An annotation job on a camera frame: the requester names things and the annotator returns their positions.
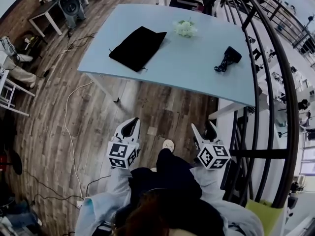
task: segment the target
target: brick wall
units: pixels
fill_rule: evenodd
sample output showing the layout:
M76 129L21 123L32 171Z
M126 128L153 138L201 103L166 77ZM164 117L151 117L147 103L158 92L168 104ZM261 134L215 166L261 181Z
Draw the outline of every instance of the brick wall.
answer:
M28 22L28 18L39 6L39 0L18 0L5 13L0 20L0 36L9 36L12 43L27 30L37 34L36 30ZM46 22L41 20L38 26L42 27Z

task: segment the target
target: light blue table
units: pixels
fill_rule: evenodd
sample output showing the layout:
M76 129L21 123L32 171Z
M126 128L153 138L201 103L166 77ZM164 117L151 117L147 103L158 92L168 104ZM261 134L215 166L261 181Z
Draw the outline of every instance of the light blue table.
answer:
M191 20L198 29L196 36L185 38L174 32L173 22ZM166 31L160 49L145 65L147 70L134 72L109 58L113 50L134 30L144 26L155 32ZM225 73L214 67L223 59L228 46L241 55L238 64ZM92 41L78 71L87 73L106 93L117 101L99 79L99 74L158 83L218 98L238 105L254 106L251 62L242 29L215 17L194 11L146 4L119 4Z

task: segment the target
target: wooden floor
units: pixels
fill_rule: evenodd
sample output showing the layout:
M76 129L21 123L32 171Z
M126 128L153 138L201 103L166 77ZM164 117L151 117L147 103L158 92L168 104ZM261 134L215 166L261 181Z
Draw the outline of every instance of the wooden floor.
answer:
M75 29L69 42L96 32L119 3L154 4L155 0L90 0L85 8L87 18ZM77 72L77 67L92 39L88 39L83 47L57 56L67 50L68 44L66 27L61 30L62 36L51 34L47 37L49 44L42 52L43 60L36 74L42 76L49 68L51 71L45 79L38 79L33 89L36 97L19 95L16 98L17 107L29 113L30 117L15 115L15 150L22 159L24 170L61 196L68 197L80 196L80 191L64 125L65 105L72 91L90 82L86 75ZM194 123L202 130L206 116L215 109L216 99L132 80L106 78L106 81L123 92L119 103L112 102L109 96L91 84L76 91L68 105L66 122L74 142L76 169L83 195L89 182L110 174L105 157L107 143L116 127L128 118L141 119L141 166L155 165L158 152L167 138L176 144L175 155L187 161L195 157L190 124ZM26 173L17 176L9 170L7 179L16 195L29 201L36 193L57 197ZM105 189L106 179L102 179L89 187L89 193ZM72 203L76 200L80 199L69 199ZM75 229L78 210L66 201L43 200L37 196L34 210L43 222L42 229L46 235L61 236Z

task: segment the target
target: black office chair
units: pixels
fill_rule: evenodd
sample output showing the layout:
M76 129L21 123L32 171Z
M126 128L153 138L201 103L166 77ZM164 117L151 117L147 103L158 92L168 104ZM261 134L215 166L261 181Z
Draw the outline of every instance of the black office chair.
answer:
M216 0L171 0L169 6L187 10L197 10L207 15L212 15L212 9Z

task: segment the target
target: black velvet pouch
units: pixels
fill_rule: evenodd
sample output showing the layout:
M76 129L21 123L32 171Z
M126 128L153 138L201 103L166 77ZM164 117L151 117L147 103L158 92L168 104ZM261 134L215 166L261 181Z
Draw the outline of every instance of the black velvet pouch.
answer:
M138 72L157 52L166 32L156 33L143 26L130 34L109 57Z

